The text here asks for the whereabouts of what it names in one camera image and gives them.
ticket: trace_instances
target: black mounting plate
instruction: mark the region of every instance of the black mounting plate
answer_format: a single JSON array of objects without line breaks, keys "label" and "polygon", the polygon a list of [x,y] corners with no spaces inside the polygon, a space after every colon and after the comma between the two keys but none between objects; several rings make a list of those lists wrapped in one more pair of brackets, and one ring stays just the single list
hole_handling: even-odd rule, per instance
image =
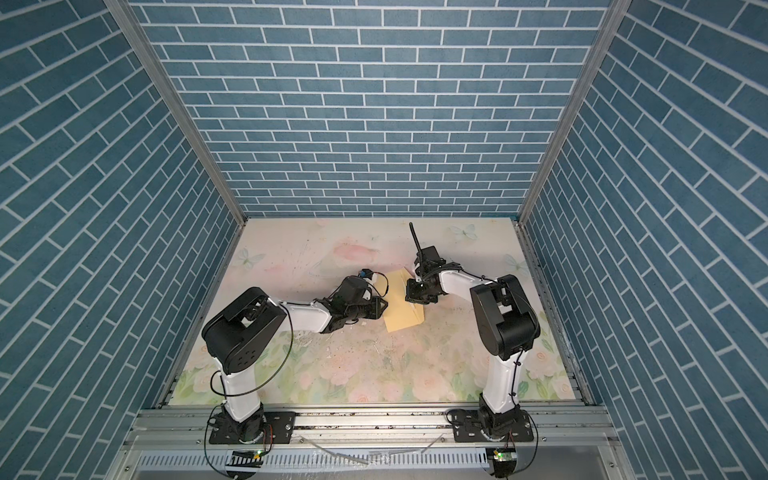
[{"label": "black mounting plate", "polygon": [[[452,424],[453,424],[453,440],[457,443],[474,443],[474,442],[503,442],[505,439],[490,439],[482,431],[480,424],[480,418],[478,410],[461,409],[454,410]],[[531,429],[531,420],[528,417],[528,413],[520,422],[514,422],[509,426],[509,431],[512,433],[512,438],[515,442],[533,442],[533,430]]]},{"label": "black mounting plate", "polygon": [[[233,428],[232,424],[227,421],[225,413],[217,413],[214,415],[213,420],[217,429],[212,429],[208,443],[211,445],[239,445],[243,446],[237,440],[237,432]],[[264,417],[266,419],[266,430],[269,430],[269,425],[272,426],[272,443],[284,444],[290,443],[291,435],[293,434],[293,424],[296,421],[295,412],[265,412]],[[257,443],[263,444],[262,437],[257,439]]]}]

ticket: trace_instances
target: vented metal panel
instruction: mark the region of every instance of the vented metal panel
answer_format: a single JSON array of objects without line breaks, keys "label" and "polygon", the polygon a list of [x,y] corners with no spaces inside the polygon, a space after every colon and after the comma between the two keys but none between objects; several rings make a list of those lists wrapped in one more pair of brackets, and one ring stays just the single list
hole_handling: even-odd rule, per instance
[{"label": "vented metal panel", "polygon": [[[218,469],[230,461],[231,450],[208,452],[208,458]],[[264,464],[258,472],[338,472],[367,469],[406,468],[487,468],[488,458],[484,449],[476,447],[444,447],[430,452],[396,453],[397,450],[382,449],[334,449],[334,453],[356,458],[331,455],[319,449],[279,449],[264,457]],[[163,450],[144,452],[138,464],[139,471],[208,470],[202,452],[188,450]]]}]

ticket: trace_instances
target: black cable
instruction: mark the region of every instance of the black cable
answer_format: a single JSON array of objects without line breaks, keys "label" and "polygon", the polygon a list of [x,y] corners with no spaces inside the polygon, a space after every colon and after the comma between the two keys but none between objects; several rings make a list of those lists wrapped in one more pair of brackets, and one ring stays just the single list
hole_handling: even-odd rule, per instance
[{"label": "black cable", "polygon": [[[512,371],[512,388],[515,387],[515,379],[517,379],[518,377],[518,367],[521,365],[520,363],[521,355],[522,355],[522,352],[518,354],[518,358],[514,361],[515,369]],[[512,392],[509,393],[509,396],[512,398],[512,403],[514,403],[515,406],[520,406],[520,402],[515,398],[515,395],[513,395]]]},{"label": "black cable", "polygon": [[433,271],[426,273],[424,276],[422,276],[422,282],[424,280],[427,280],[431,276],[435,276],[440,272],[446,272],[446,271],[462,272],[464,271],[464,269],[460,265],[456,266],[456,265],[448,264],[448,265],[439,266],[435,268]]},{"label": "black cable", "polygon": [[[464,420],[461,421],[461,422],[456,421],[455,420],[456,413],[459,413],[460,415],[463,415],[464,416]],[[448,422],[448,424],[451,427],[453,427],[453,428],[456,428],[456,426],[464,425],[466,423],[467,411],[464,410],[464,409],[450,409],[450,410],[446,410],[445,413],[443,413],[443,415],[445,417],[446,422]],[[448,415],[452,415],[454,417],[454,420],[449,419]],[[475,426],[481,426],[479,420],[477,422],[473,422],[473,424]]]},{"label": "black cable", "polygon": [[208,458],[208,449],[207,449],[207,440],[208,440],[208,425],[210,424],[210,420],[214,417],[214,412],[216,411],[216,408],[221,407],[222,404],[214,406],[210,410],[210,414],[208,415],[208,420],[205,421],[205,435],[203,436],[203,455],[205,456],[205,462],[208,464],[209,467],[213,469],[214,472],[216,472],[219,475],[222,475],[227,478],[237,478],[237,475],[230,476],[228,473],[224,473],[218,468],[214,467],[214,464],[210,462],[210,459]]},{"label": "black cable", "polygon": [[476,278],[476,279],[479,279],[479,280],[487,280],[487,281],[489,281],[489,282],[491,282],[491,283],[498,283],[496,280],[494,280],[494,279],[492,279],[492,278],[488,278],[488,277],[486,277],[485,275],[483,275],[483,276],[480,276],[480,275],[475,275],[474,273],[470,273],[470,272],[468,272],[467,270],[464,270],[464,268],[459,268],[459,270],[461,270],[462,272],[466,273],[466,274],[467,274],[467,275],[469,275],[469,276],[473,276],[473,277],[474,277],[474,278]]},{"label": "black cable", "polygon": [[[379,294],[379,296],[381,296],[381,297],[385,297],[385,296],[386,296],[386,294],[387,294],[387,293],[389,293],[389,279],[386,277],[386,275],[385,275],[385,274],[383,274],[383,273],[381,273],[381,272],[374,272],[374,273],[377,273],[377,274],[379,274],[379,275],[383,276],[383,277],[384,277],[384,280],[386,280],[386,289],[384,290],[384,295],[382,295],[382,294]],[[376,293],[379,293],[379,290],[378,290],[378,289],[376,289],[376,287],[373,287],[373,289],[374,289],[374,290],[376,290]]]},{"label": "black cable", "polygon": [[264,434],[264,440],[263,440],[264,441],[264,451],[259,454],[260,458],[264,458],[267,453],[272,452],[272,446],[275,444],[274,437],[273,437],[275,432],[272,430],[272,425],[269,424],[269,423],[267,423],[266,425],[268,427],[270,427],[270,448],[268,450],[266,449],[266,427],[264,427],[264,430],[262,430],[262,432]]},{"label": "black cable", "polygon": [[504,448],[509,448],[509,441],[512,440],[512,448],[517,451],[517,446],[515,446],[515,437],[512,436],[512,430],[509,431],[507,434],[507,441],[504,443]]},{"label": "black cable", "polygon": [[243,392],[243,393],[234,393],[234,394],[231,394],[231,395],[230,395],[230,394],[228,394],[228,393],[218,392],[218,391],[217,391],[217,390],[214,388],[214,376],[215,376],[217,373],[221,374],[221,371],[217,370],[216,372],[214,372],[214,374],[213,374],[213,375],[211,375],[211,376],[210,376],[210,381],[209,381],[209,384],[210,384],[210,391],[211,391],[211,392],[213,392],[213,393],[215,393],[215,394],[217,394],[217,395],[221,395],[221,396],[223,396],[224,398],[230,398],[230,397],[235,397],[235,396],[245,396],[245,395],[248,395],[249,393],[253,393],[253,392],[256,392],[258,389],[260,389],[261,387],[263,387],[263,386],[265,386],[267,383],[269,383],[269,382],[270,382],[270,380],[272,380],[273,378],[275,378],[275,376],[276,376],[278,373],[280,373],[280,370],[282,370],[282,369],[283,369],[283,367],[285,366],[286,362],[288,361],[288,357],[290,356],[290,352],[291,352],[291,350],[293,349],[293,320],[290,318],[290,311],[289,311],[289,310],[288,310],[286,307],[284,307],[284,306],[280,306],[280,308],[282,308],[283,310],[285,310],[285,311],[286,311],[286,313],[288,314],[288,323],[290,324],[290,344],[288,345],[288,352],[286,353],[286,358],[284,358],[284,359],[283,359],[283,363],[280,363],[280,366],[279,366],[279,367],[277,367],[277,370],[275,370],[275,373],[273,373],[273,374],[272,374],[272,376],[271,376],[270,378],[266,379],[266,381],[265,381],[264,383],[262,383],[261,385],[257,386],[255,389],[251,389],[251,390],[248,390],[247,392]]},{"label": "black cable", "polygon": [[[347,276],[344,277],[344,280],[346,280],[348,278],[359,278],[359,276],[357,276],[357,275],[347,275]],[[336,292],[338,292],[339,289],[341,288],[341,286],[344,284],[344,280],[342,280],[341,283],[339,284],[339,286],[336,287],[334,289],[334,291],[332,291],[331,294],[328,295],[326,298],[331,298],[332,296],[336,295]]]},{"label": "black cable", "polygon": [[524,472],[525,470],[528,470],[528,467],[530,467],[533,464],[533,461],[536,459],[536,452],[538,452],[538,427],[536,426],[536,422],[533,421],[533,416],[528,415],[528,419],[531,420],[531,424],[533,425],[533,428],[536,430],[536,446],[533,450],[533,456],[531,457],[531,461],[528,462],[528,464],[521,468],[520,470],[516,471],[515,474],[518,474],[520,472]]}]

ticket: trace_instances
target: antenna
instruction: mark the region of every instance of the antenna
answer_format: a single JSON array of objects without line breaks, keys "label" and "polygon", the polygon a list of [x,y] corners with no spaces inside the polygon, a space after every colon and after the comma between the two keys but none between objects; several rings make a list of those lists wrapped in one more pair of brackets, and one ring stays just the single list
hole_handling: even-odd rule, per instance
[{"label": "antenna", "polygon": [[411,235],[413,235],[413,242],[416,244],[416,252],[419,255],[419,259],[422,258],[422,246],[419,245],[419,239],[416,238],[416,230],[413,230],[413,222],[408,222],[411,227]]}]

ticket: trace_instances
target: blue brick wall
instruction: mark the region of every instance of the blue brick wall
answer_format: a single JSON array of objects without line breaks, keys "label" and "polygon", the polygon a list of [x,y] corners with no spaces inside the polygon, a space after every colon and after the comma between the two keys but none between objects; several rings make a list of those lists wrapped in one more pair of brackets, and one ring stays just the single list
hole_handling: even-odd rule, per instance
[{"label": "blue brick wall", "polygon": [[0,2],[0,164],[0,478],[103,478],[235,225],[101,0]]},{"label": "blue brick wall", "polygon": [[133,1],[244,210],[511,215],[609,0]]},{"label": "blue brick wall", "polygon": [[768,478],[767,25],[634,0],[530,220],[641,478]]}]

